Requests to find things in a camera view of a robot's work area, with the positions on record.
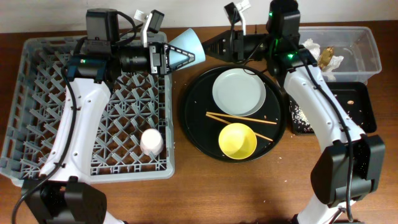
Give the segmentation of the light blue plastic cup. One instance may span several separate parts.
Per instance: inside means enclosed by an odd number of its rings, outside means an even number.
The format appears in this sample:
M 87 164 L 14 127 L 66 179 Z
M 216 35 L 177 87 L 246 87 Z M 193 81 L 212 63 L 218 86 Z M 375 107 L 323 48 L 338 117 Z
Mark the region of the light blue plastic cup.
M 179 36 L 174 38 L 172 41 L 169 42 L 169 44 L 195 55 L 195 60 L 192 63 L 183 66 L 182 69 L 194 66 L 206 60 L 202 44 L 195 31 L 191 28 L 187 29 Z M 182 63 L 188 59 L 187 56 L 184 56 L 183 54 L 172 50 L 170 51 L 169 56 L 170 65 L 172 68 L 176 67 L 179 63 Z

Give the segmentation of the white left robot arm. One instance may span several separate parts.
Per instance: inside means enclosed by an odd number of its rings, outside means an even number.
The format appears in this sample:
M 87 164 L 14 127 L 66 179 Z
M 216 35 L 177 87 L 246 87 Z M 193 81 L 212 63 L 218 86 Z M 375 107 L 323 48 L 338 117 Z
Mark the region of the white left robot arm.
M 202 46 L 149 42 L 76 54 L 62 69 L 66 102 L 40 180 L 26 180 L 19 203 L 39 223 L 120 223 L 107 198 L 91 186 L 91 157 L 97 130 L 115 81 L 124 72 L 166 76 L 205 59 Z

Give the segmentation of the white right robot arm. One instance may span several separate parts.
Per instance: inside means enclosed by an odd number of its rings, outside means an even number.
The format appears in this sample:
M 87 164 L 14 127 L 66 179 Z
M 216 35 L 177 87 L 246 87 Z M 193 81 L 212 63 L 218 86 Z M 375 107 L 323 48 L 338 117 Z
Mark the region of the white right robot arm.
M 244 68 L 248 60 L 265 60 L 267 71 L 304 112 L 320 145 L 321 156 L 311 171 L 313 196 L 292 218 L 293 223 L 333 223 L 377 190 L 385 144 L 368 136 L 339 104 L 300 40 L 297 1 L 270 3 L 265 34 L 230 29 L 204 41 L 207 55 Z

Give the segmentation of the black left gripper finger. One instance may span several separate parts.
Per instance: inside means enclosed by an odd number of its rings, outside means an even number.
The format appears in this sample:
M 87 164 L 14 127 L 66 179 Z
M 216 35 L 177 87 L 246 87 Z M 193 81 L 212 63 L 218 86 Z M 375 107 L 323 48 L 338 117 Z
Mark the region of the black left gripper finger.
M 195 60 L 195 54 L 174 45 L 164 44 L 164 51 L 168 62 L 192 62 Z
M 170 75 L 174 71 L 177 71 L 180 68 L 183 68 L 183 67 L 185 67 L 187 65 L 190 65 L 194 61 L 195 61 L 194 58 L 188 58 L 188 59 L 186 59 L 186 60 L 184 60 L 184 61 L 182 61 L 180 63 L 176 63 L 174 65 L 172 65 L 170 62 L 167 62 L 164 75 Z

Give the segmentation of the gold snack wrapper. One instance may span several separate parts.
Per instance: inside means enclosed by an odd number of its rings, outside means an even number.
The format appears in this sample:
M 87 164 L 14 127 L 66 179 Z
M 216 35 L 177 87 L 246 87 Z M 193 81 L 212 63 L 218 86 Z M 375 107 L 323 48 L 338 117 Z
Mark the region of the gold snack wrapper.
M 334 56 L 334 47 L 326 47 L 318 58 L 318 66 L 323 70 L 332 60 Z

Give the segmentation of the grey round plate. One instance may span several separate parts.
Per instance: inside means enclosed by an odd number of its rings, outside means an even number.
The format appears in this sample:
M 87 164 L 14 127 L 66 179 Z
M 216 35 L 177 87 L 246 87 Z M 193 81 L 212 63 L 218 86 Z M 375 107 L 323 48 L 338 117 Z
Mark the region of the grey round plate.
M 233 116 L 249 116 L 257 112 L 266 100 L 264 82 L 254 72 L 232 68 L 217 76 L 212 87 L 217 107 Z

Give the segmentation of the yellow plastic bowl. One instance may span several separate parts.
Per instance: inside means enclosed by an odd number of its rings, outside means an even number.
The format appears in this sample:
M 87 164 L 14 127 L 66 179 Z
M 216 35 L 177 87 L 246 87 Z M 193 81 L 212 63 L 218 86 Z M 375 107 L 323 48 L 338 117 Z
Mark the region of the yellow plastic bowl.
M 231 123 L 220 131 L 218 145 L 230 159 L 248 159 L 257 148 L 257 137 L 249 126 Z

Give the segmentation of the wooden chopstick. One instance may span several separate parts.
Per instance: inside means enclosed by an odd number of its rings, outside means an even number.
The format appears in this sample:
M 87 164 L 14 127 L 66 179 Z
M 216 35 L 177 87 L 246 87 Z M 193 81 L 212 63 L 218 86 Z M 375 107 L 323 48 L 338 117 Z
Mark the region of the wooden chopstick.
M 213 115 L 210 115 L 210 114 L 206 114 L 206 116 L 209 117 L 209 118 L 215 119 L 215 120 L 217 120 L 217 121 L 220 121 L 220 122 L 222 122 L 222 123 L 224 123 L 224 124 L 231 124 L 229 121 L 226 121 L 226 120 L 224 120 L 224 119 L 218 118 L 218 117 L 213 116 Z M 266 140 L 268 140 L 268 141 L 270 141 L 270 142 L 274 141 L 273 139 L 271 139 L 271 138 L 269 138 L 269 137 L 266 137 L 266 136 L 263 136 L 263 135 L 261 135 L 261 134 L 259 134 L 259 133 L 254 132 L 254 134 L 255 134 L 257 137 L 266 139 Z
M 214 112 L 206 112 L 206 115 L 212 115 L 212 116 L 224 117 L 224 118 L 241 119 L 241 120 L 253 121 L 253 122 L 257 122 L 257 123 L 277 124 L 276 122 L 273 122 L 273 121 L 266 121 L 266 120 L 255 119 L 255 118 L 247 118 L 247 117 L 242 117 L 242 116 L 233 116 L 233 115 L 229 115 L 229 114 L 221 114 L 221 113 L 214 113 Z

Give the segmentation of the pink plastic cup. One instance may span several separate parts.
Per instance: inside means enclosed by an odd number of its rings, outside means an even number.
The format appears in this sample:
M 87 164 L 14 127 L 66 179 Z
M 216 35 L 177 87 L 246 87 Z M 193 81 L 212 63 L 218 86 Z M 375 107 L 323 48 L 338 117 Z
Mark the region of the pink plastic cup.
M 157 129 L 147 129 L 141 135 L 140 149 L 141 151 L 149 156 L 150 153 L 157 156 L 163 150 L 163 137 Z

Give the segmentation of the food scraps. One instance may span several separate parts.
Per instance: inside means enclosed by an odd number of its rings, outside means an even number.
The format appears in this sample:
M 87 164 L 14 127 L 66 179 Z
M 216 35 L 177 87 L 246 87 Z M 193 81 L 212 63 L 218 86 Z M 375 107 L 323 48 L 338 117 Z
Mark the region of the food scraps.
M 349 115 L 349 117 L 356 123 L 356 124 L 361 124 L 359 117 L 354 115 L 354 101 L 353 100 L 347 100 L 345 101 L 344 99 L 340 98 L 338 99 L 340 105 L 344 108 L 346 113 Z M 302 109 L 299 107 L 299 105 L 296 103 L 296 101 L 293 98 L 289 98 L 289 110 L 291 113 L 292 117 L 292 129 L 295 133 L 297 134 L 313 134 L 313 129 L 305 116 L 304 112 Z

